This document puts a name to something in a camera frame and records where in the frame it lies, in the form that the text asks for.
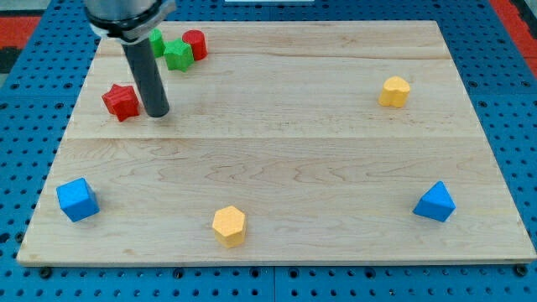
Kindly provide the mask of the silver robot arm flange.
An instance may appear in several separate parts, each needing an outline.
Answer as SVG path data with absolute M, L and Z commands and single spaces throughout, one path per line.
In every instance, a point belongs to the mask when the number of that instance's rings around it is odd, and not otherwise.
M 136 44 L 176 10 L 175 0 L 85 0 L 84 12 L 95 34 Z

